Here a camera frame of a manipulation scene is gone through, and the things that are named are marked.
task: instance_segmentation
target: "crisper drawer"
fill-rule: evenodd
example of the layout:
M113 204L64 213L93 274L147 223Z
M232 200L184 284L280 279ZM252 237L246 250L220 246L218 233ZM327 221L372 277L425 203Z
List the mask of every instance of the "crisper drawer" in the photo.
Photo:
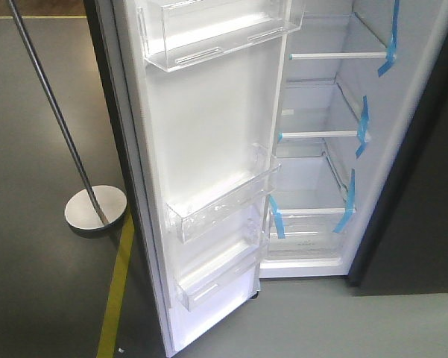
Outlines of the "crisper drawer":
M354 172L337 173L328 154L281 159L268 259L333 258L354 208Z
M179 267L185 271L175 273L177 297L187 310L259 265L268 248L268 234L262 232L262 207L263 201L249 206L199 239L180 244Z
M226 217L273 191L280 163L261 145L252 145L244 168L191 198L168 203L168 229L181 242L198 238Z
M336 258L340 255L343 236L334 229L344 210L332 213L286 213L282 215L285 239L278 237L273 226L268 247L269 260Z
M171 72L300 28L304 0L138 0L144 57Z

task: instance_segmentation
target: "blue tape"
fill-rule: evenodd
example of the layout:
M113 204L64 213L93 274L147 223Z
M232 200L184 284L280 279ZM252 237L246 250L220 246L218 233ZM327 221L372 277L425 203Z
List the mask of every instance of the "blue tape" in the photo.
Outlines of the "blue tape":
M367 133L367 127L370 123L370 111L369 107L367 105L367 96L363 97L363 111L361 113L361 119L359 120L359 127L358 127L358 134L357 137L359 139L359 142L361 145L359 146L358 150L356 151L356 158L359 158L361 154L365 151L367 147L366 142L366 133Z
M351 169L351 180L350 180L350 187L348 188L348 196L346 199L346 210L344 211L344 215L341 218L340 222L338 223L338 225L336 225L335 229L333 230L334 233L342 232L348 221L351 219L351 216L353 216L354 214L355 194L356 194L355 184L356 184L355 169Z
M271 195L268 196L270 201L271 211L274 214L275 228L277 229L277 235L279 239L285 239L285 225L283 224L282 214L278 208L278 204L275 198Z
M396 62L397 52L397 20L400 15L400 0L394 0L394 12L393 12L393 27L391 30L391 41L388 46L388 53L386 54L386 62L379 67L378 76L383 76Z

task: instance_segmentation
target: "yellow floor line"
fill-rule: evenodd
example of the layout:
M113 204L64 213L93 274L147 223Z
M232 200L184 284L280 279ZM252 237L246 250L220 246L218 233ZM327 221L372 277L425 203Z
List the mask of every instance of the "yellow floor line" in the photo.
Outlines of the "yellow floor line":
M122 298L126 286L127 269L131 248L133 246L134 226L129 213L124 218L124 226L119 240L119 249L114 264L110 293L107 298L103 327L99 338L97 358L113 358L118 334L119 317L121 315Z

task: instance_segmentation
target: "concrete floor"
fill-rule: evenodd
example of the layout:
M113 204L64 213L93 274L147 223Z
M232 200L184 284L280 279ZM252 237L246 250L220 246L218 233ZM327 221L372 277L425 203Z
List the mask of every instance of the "concrete floor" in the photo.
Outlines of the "concrete floor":
M85 19L28 20L94 184L122 188ZM82 185L13 23L0 20L0 358L96 355L119 230L73 233ZM115 357L163 357L135 240ZM356 297L341 278L265 281L179 358L448 357L448 294Z

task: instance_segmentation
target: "door shelf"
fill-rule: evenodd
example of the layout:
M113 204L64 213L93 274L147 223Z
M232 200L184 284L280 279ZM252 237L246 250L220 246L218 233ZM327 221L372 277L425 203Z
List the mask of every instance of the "door shelf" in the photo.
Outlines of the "door shelf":
M280 143L308 138L357 136L359 120L337 84L288 85Z
M303 0L145 0L144 58L167 72L300 29Z
M169 229L175 231L181 242L199 237L273 191L273 176L280 169L276 157L254 144L246 159L244 170L192 198L167 204Z
M251 269L256 269L268 249L268 237L258 230L236 231L239 240L204 264L195 266L177 280L177 296L180 303L190 312L212 297L228 283Z
M291 60L385 58L386 46L356 13L305 16L301 31L291 36Z
M344 235L334 230L346 213L348 183L327 155L281 161L272 195L285 239L270 229L268 259L335 257Z

